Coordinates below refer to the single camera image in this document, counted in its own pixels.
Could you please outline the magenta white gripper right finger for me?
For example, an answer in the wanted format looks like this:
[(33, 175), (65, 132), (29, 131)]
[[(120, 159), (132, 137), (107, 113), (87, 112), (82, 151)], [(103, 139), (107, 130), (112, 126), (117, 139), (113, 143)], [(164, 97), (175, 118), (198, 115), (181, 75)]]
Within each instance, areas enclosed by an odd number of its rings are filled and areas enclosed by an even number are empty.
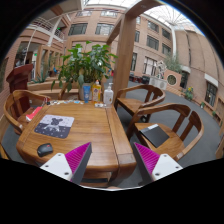
[(157, 154), (150, 148), (134, 143), (134, 155), (142, 176), (142, 184), (147, 185), (182, 169), (168, 154)]

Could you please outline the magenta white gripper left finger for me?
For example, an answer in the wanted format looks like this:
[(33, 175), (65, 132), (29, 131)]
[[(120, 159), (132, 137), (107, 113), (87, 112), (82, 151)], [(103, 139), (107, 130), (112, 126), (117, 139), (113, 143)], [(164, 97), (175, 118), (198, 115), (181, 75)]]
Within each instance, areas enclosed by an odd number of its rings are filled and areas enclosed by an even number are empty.
[(66, 154), (55, 154), (41, 166), (41, 169), (79, 185), (91, 153), (92, 144), (88, 142)]

